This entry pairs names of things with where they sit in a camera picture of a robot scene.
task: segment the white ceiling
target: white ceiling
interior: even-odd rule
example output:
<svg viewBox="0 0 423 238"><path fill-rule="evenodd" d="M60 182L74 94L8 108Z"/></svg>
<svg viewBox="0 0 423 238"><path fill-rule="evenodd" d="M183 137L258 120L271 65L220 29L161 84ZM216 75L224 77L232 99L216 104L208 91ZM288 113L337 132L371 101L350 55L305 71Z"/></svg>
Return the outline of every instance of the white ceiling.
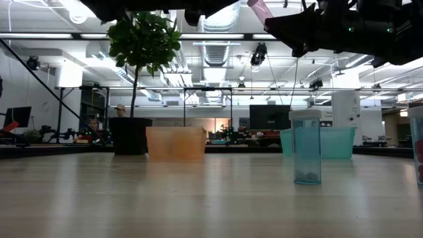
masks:
<svg viewBox="0 0 423 238"><path fill-rule="evenodd" d="M260 21L253 11L247 7L247 0L242 0L241 16L236 32L240 33L265 33ZM289 1L288 8L283 8L283 1L266 1L274 16L291 15L300 12L299 0ZM74 24L69 20L67 9L42 9L24 5L22 3L11 3L10 1L0 0L0 32L9 31L9 6L10 6L10 24L12 32L106 32L109 24L100 25L96 18L88 18L83 24ZM44 6L40 1L33 0L28 3L38 6ZM61 6L60 3L52 1L51 6ZM188 26L183 18L183 11L178 12L178 28L180 31L198 32L198 27ZM184 55L189 69L193 73L193 82L199 82L202 78L202 62L200 60L200 47L193 46L193 41L183 41ZM310 52L305 57L298 60L297 73L295 73L296 59L291 58L291 50L281 42L267 42L267 59L261 65L258 73L251 73L250 66L244 66L237 56L248 57L256 48L258 42L240 42L240 46L233 46L231 52L230 69L227 70L227 80L233 87L239 83L240 76L245 77L246 86L253 82L253 87L274 87L274 81L281 82L285 87L292 87L295 81L299 82L306 78L310 73L322 67L325 63L334 58L345 60L355 54L344 52L338 55L328 50L319 50ZM77 58L85 64L84 79L98 81L102 85L120 86L120 78L109 68L102 67L95 59L86 58L85 52L88 42L86 41L39 41L39 40L13 40L12 44L20 49L60 49L67 52L70 56ZM107 51L107 42L99 42L102 51ZM362 86L370 86L382 79L394 77L405 73L416 67L420 67L423 61L418 60L403 66L387 66L382 70L374 70L368 66L362 67L360 73L360 82ZM144 85L161 86L158 78L152 79L143 72L141 81ZM330 86L331 72L320 75L326 87ZM402 87L410 83L419 82L423 75L395 82L390 87Z"/></svg>

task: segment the ceiling duct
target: ceiling duct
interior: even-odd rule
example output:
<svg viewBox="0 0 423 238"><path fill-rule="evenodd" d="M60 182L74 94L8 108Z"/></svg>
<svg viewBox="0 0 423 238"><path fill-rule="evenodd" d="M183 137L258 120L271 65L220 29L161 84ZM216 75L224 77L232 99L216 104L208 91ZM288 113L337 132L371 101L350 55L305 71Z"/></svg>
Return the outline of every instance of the ceiling duct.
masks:
<svg viewBox="0 0 423 238"><path fill-rule="evenodd" d="M238 25L241 1L238 1L209 17L202 19L201 31L207 33L228 33L234 32ZM204 80L207 83L222 83L226 77L225 67L229 63L230 46L202 46L203 66L211 67L203 69ZM215 96L215 93L206 93L207 97ZM213 97L210 102L217 102L219 99Z"/></svg>

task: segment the black monitor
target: black monitor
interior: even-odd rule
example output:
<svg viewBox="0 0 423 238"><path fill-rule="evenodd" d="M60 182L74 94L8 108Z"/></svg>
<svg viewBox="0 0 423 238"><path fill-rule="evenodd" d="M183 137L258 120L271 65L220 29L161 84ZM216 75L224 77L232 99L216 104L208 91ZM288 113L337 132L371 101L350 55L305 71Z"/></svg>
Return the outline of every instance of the black monitor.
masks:
<svg viewBox="0 0 423 238"><path fill-rule="evenodd" d="M29 124L29 118L31 116L31 106L21 108L8 108L6 112L6 119L4 127L12 122L18 122L20 128L27 128Z"/></svg>
<svg viewBox="0 0 423 238"><path fill-rule="evenodd" d="M291 128L287 105L250 105L250 129L285 130Z"/></svg>

